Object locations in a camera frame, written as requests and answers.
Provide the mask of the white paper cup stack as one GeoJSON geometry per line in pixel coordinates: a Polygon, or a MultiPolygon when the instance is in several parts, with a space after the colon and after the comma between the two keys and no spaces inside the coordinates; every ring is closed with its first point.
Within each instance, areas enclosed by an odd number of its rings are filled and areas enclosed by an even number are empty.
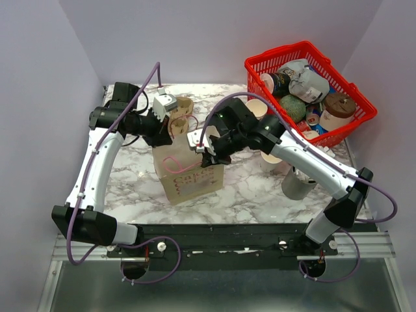
{"type": "Polygon", "coordinates": [[[268,111],[268,106],[259,99],[247,101],[246,106],[258,120],[263,118],[268,111]]]}

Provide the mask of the pink paper bag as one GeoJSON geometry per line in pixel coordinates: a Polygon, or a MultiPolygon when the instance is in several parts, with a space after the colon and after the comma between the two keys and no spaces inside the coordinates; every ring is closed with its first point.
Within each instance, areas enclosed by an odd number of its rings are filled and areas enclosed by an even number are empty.
{"type": "Polygon", "coordinates": [[[170,204],[192,200],[224,186],[224,166],[201,167],[202,156],[189,148],[187,136],[152,149],[153,165],[170,204]]]}

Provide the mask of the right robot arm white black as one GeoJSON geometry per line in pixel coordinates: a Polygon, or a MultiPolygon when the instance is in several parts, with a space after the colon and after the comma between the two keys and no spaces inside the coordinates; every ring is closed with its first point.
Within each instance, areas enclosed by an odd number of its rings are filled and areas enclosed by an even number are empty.
{"type": "Polygon", "coordinates": [[[341,228],[351,228],[369,192],[373,173],[339,164],[308,144],[275,114],[257,119],[237,97],[227,97],[206,118],[188,143],[203,155],[202,165],[229,164],[231,155],[250,148],[279,158],[324,187],[331,202],[314,217],[299,238],[299,247],[312,255],[341,228]]]}

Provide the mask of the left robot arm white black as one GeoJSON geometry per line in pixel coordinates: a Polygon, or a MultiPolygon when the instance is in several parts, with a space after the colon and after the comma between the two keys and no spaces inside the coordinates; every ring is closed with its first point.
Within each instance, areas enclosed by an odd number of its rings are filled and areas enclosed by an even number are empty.
{"type": "Polygon", "coordinates": [[[131,257],[143,252],[138,226],[104,213],[105,192],[114,160],[127,135],[143,138],[151,147],[172,144],[169,113],[177,100],[162,88],[152,103],[137,110],[139,88],[117,82],[112,98],[89,116],[88,147],[81,171],[64,205],[54,206],[51,217],[68,241],[101,246],[121,244],[131,257]]]}

